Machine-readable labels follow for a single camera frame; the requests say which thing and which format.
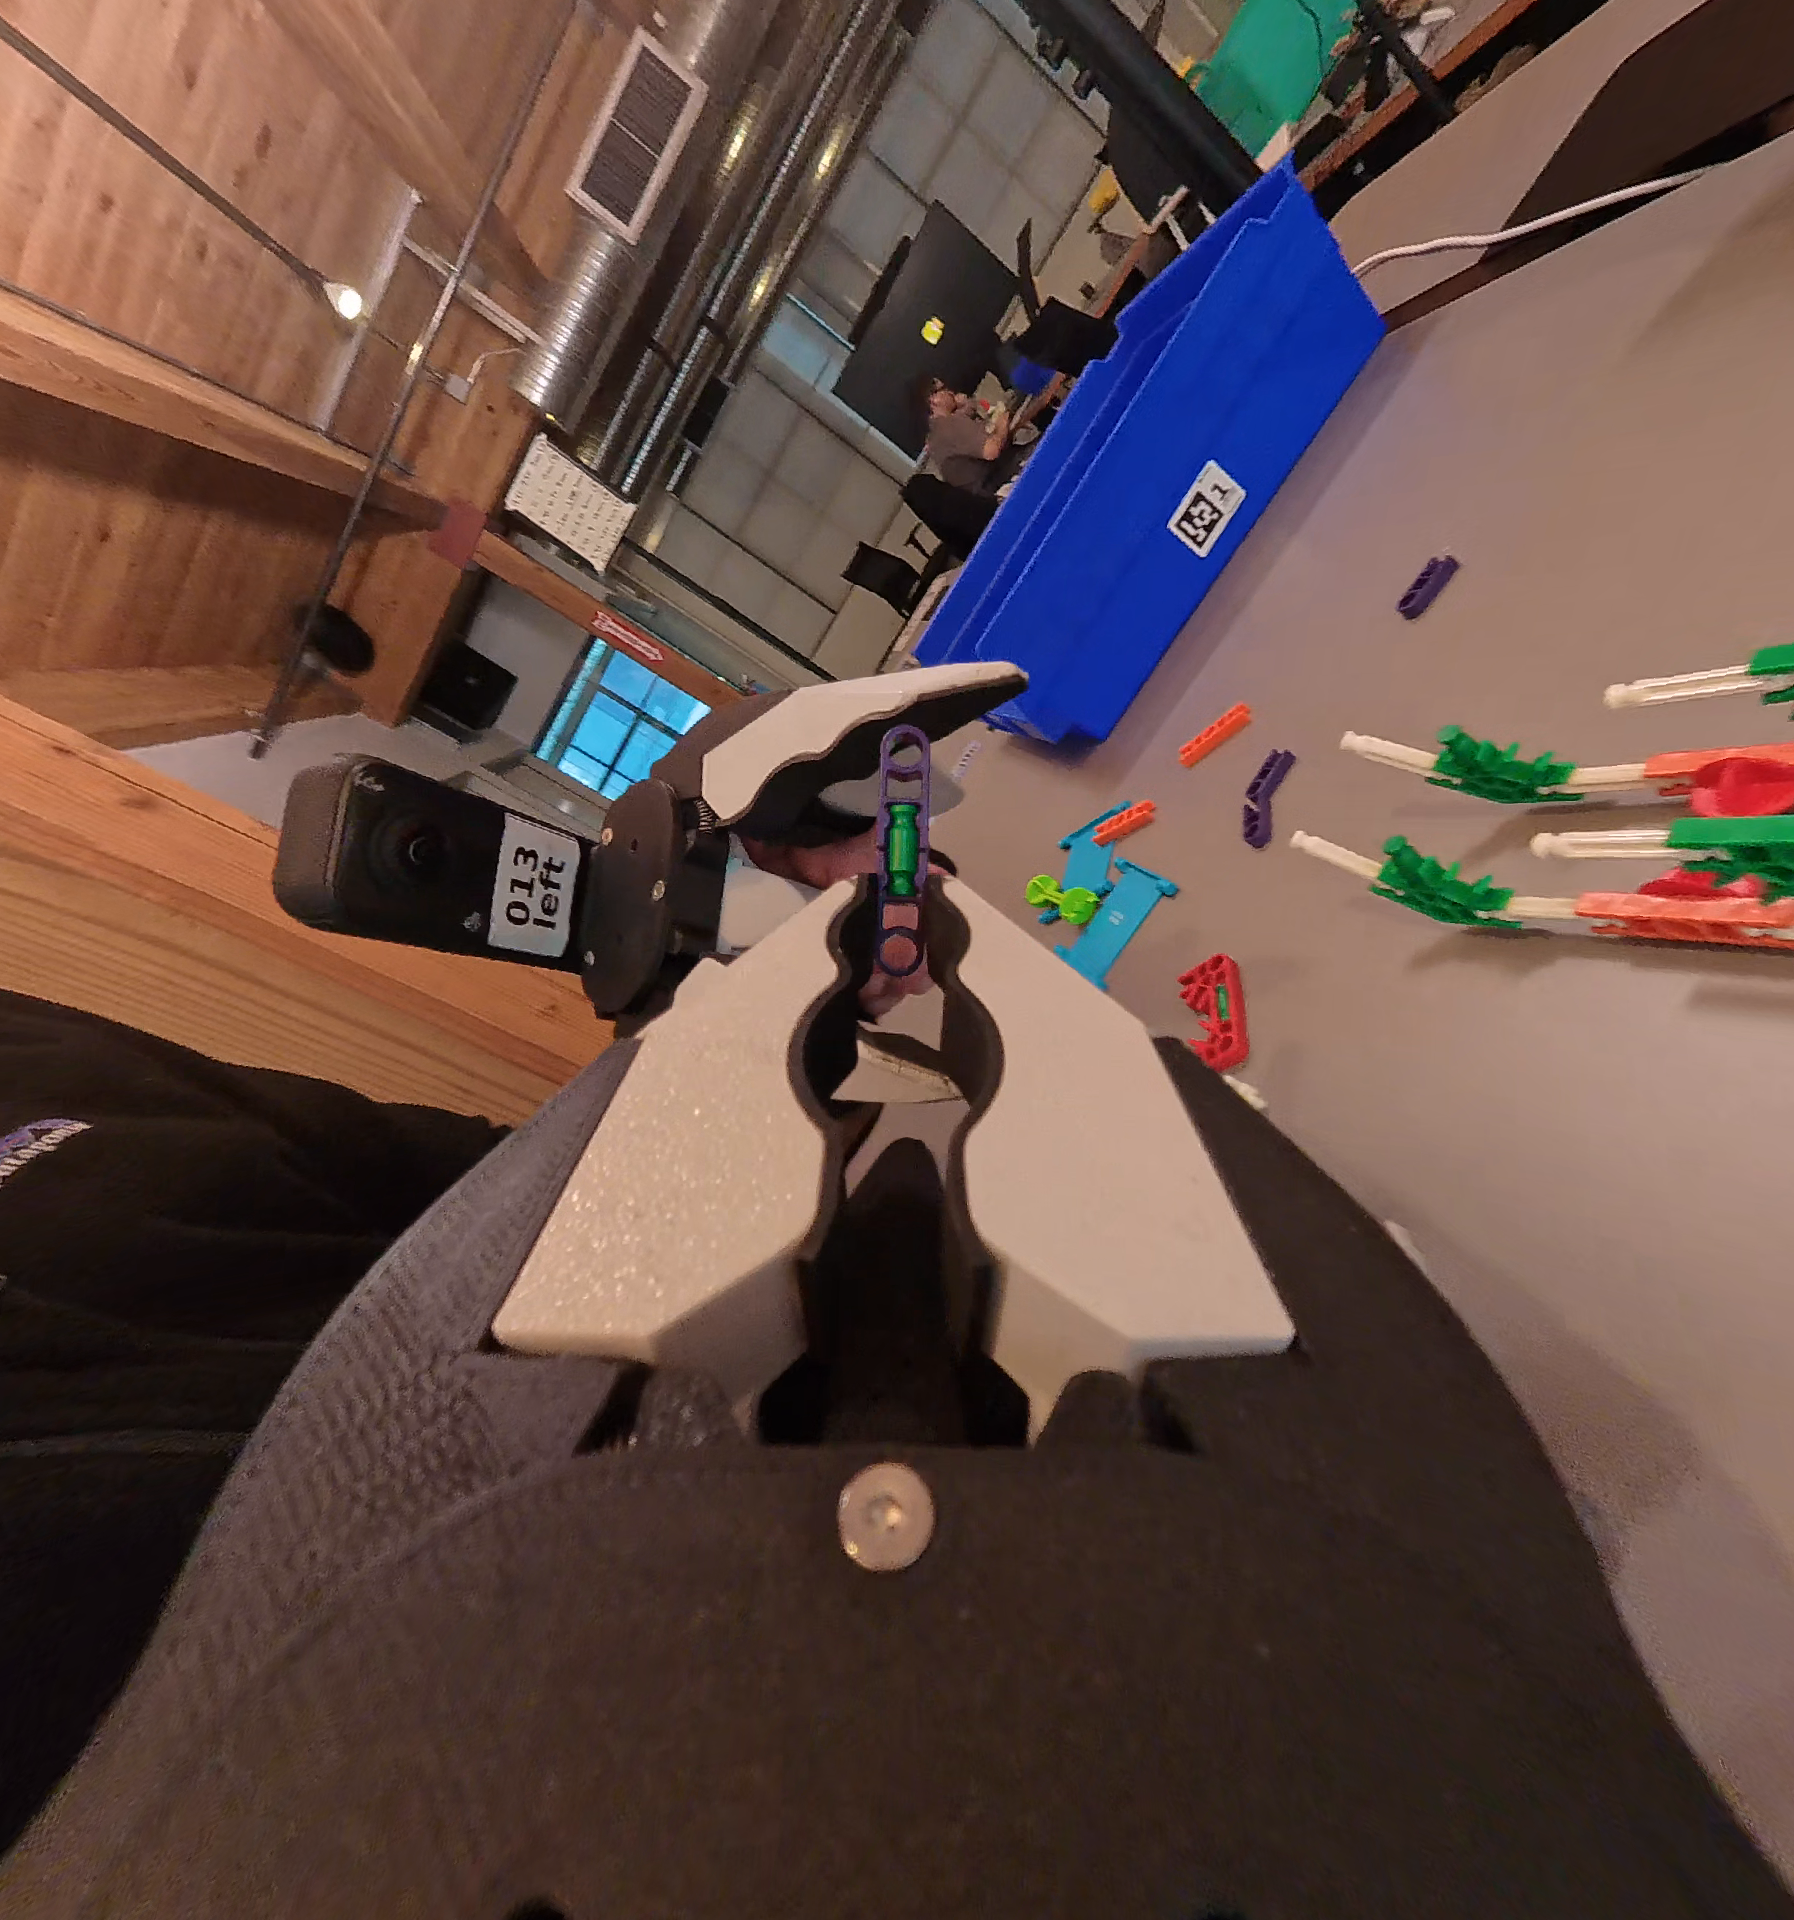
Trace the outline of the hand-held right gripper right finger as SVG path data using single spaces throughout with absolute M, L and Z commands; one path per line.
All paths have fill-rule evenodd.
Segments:
M 979 1344 L 1034 1436 L 1084 1372 L 1274 1357 L 1293 1320 L 1144 1021 L 965 881 L 935 875 L 926 942 L 958 1133 L 955 1232 Z

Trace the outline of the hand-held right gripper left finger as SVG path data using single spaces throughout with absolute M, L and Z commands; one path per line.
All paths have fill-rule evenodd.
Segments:
M 853 1028 L 841 881 L 732 960 L 705 960 L 644 1028 L 491 1339 L 604 1357 L 756 1398 L 806 1349 L 798 1266 L 841 1196 L 841 1133 L 806 1070 L 812 1021 Z

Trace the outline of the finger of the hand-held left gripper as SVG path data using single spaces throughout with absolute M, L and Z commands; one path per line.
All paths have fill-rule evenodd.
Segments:
M 741 700 L 690 733 L 690 797 L 741 836 L 853 831 L 893 727 L 935 743 L 1026 688 L 1013 661 L 942 661 Z
M 958 1101 L 965 1097 L 942 1054 L 921 1039 L 858 1039 L 851 1101 Z

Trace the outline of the toy rail assembly with spool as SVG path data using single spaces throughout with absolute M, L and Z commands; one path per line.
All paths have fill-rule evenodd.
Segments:
M 1746 661 L 1619 680 L 1604 705 L 1688 705 L 1703 700 L 1757 700 L 1794 720 L 1794 643 L 1763 643 Z M 1635 900 L 1690 905 L 1794 905 L 1794 735 L 1748 747 L 1690 747 L 1640 760 L 1583 764 L 1523 753 L 1463 727 L 1443 727 L 1436 752 L 1348 733 L 1343 752 L 1408 772 L 1431 789 L 1496 805 L 1562 809 L 1619 797 L 1678 804 L 1667 830 L 1539 831 L 1550 857 L 1671 857 L 1671 869 Z

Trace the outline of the person's left hand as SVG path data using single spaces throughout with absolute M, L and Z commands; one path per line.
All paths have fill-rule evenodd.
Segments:
M 806 895 L 853 875 L 885 875 L 885 846 L 873 821 L 837 818 L 794 836 L 732 831 L 724 886 L 757 886 L 756 875 L 784 881 Z

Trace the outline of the cyan toy panel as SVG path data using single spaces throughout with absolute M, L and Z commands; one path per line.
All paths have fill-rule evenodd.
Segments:
M 1074 938 L 1054 942 L 1054 958 L 1084 980 L 1105 987 L 1111 970 L 1121 960 L 1123 945 L 1166 900 L 1179 895 L 1179 883 L 1166 871 L 1145 869 L 1144 863 L 1133 863 L 1123 839 L 1095 846 L 1091 821 L 1059 839 L 1059 846 L 1066 851 L 1059 881 L 1103 886 L 1105 900 L 1086 927 L 1074 927 Z

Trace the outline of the blue plastic bin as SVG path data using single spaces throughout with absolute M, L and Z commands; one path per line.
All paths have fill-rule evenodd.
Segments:
M 1111 741 L 1385 341 L 1292 162 L 1117 317 L 916 646 L 930 690 Z

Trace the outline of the black monitor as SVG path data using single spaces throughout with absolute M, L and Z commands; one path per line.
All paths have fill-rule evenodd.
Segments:
M 870 287 L 833 397 L 873 434 L 916 460 L 926 447 L 926 384 L 976 392 L 991 375 L 991 344 L 1017 303 L 1017 265 L 963 217 L 930 202 Z

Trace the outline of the white vent grille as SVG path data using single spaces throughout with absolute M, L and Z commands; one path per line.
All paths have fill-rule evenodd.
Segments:
M 635 245 L 705 101 L 690 63 L 635 28 L 600 122 L 586 137 L 565 196 L 600 230 Z

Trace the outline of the white wall chart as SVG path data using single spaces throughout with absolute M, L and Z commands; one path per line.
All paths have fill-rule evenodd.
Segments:
M 640 506 L 605 487 L 588 467 L 538 434 L 504 493 L 504 509 L 605 574 Z

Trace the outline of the silver air duct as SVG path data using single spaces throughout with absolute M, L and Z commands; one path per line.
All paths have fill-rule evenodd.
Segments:
M 705 341 L 737 352 L 828 206 L 864 96 L 906 44 L 902 3 L 644 3 L 635 28 L 690 63 L 705 101 L 635 245 L 572 206 L 512 392 L 576 430 L 644 416 Z

